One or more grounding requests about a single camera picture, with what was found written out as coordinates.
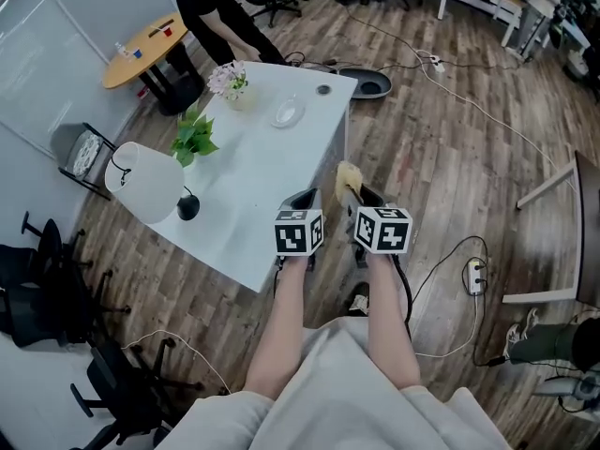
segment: round wooden table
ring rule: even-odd
[[[168,37],[157,30],[169,25],[172,34]],[[166,15],[145,27],[127,44],[128,51],[140,49],[141,58],[126,58],[117,54],[107,66],[102,78],[104,88],[116,88],[140,78],[160,102],[160,111],[175,115],[191,105],[204,89],[204,80],[191,63],[186,47],[181,42],[188,32],[179,12]],[[170,83],[158,69],[157,62],[166,58],[178,73],[187,73],[175,83]]]

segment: black lamp base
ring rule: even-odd
[[[200,211],[200,201],[195,195],[189,195],[187,197],[179,199],[177,204],[177,215],[184,220],[192,220],[198,215]]]

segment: laminate flooring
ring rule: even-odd
[[[352,5],[351,14],[459,65],[516,68],[500,46],[504,25],[491,16],[450,0],[443,21],[436,18],[439,0],[425,0],[406,12],[395,0]],[[280,13],[276,26],[257,19],[282,53],[300,51],[308,61],[339,61],[382,68],[415,65],[413,52],[401,41],[349,17],[334,0],[310,0],[304,15]],[[197,44],[192,60],[207,77],[213,62]],[[600,164],[598,107],[588,90],[570,82],[561,70],[564,52],[547,49],[519,69],[457,67],[444,63],[436,76],[453,92],[470,98],[495,118],[522,132],[560,168],[575,149]],[[549,178],[555,168],[507,127],[486,118],[474,106],[429,82],[422,71],[385,70],[391,94],[351,106],[350,160],[366,182],[409,210],[414,221],[409,254],[402,259],[412,290],[432,266],[462,238],[477,234],[488,247],[487,292],[477,360],[502,353],[508,326],[528,308],[501,305],[504,293],[557,289],[573,278],[575,220],[571,188],[561,185],[531,207],[517,212],[517,199]],[[201,105],[209,100],[205,92]],[[167,152],[176,133],[174,117],[162,116],[152,97],[146,99],[119,142],[135,141]],[[306,289],[306,327],[318,327],[340,314],[354,284],[364,278],[355,269],[344,242],[341,212],[328,219],[326,245]],[[115,337],[128,343],[156,329],[182,336],[240,389],[271,307],[271,292],[256,294],[213,271],[142,225],[116,199],[90,196],[80,224],[87,230],[82,256],[94,259],[86,272],[98,284],[102,271],[114,278],[106,304],[128,304],[128,316],[108,318]],[[444,263],[423,287],[412,317],[414,348],[443,354],[465,342],[473,328],[474,305],[461,283],[461,268],[470,256],[484,257],[480,242],[470,240]],[[542,321],[566,323],[580,304],[542,306]],[[150,359],[161,335],[145,340]],[[419,357],[424,384],[438,398],[468,387],[514,447],[581,449],[597,426],[561,411],[556,400],[533,397],[551,367],[529,365],[474,367],[473,341],[444,359]],[[182,407],[194,398],[214,395],[220,382],[200,357],[179,342],[168,353],[165,374],[171,379],[201,381],[200,394],[176,396]]]

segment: white lamp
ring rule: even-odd
[[[200,209],[191,192],[181,198],[185,188],[181,164],[135,142],[124,143],[114,152],[104,183],[129,212],[146,224],[164,220],[175,206],[183,220],[191,220]]]

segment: green plant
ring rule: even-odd
[[[189,107],[177,120],[177,138],[171,144],[171,151],[182,167],[194,161],[194,154],[210,155],[218,150],[210,137],[213,133],[213,118],[206,121],[206,116],[200,116],[195,105]]]

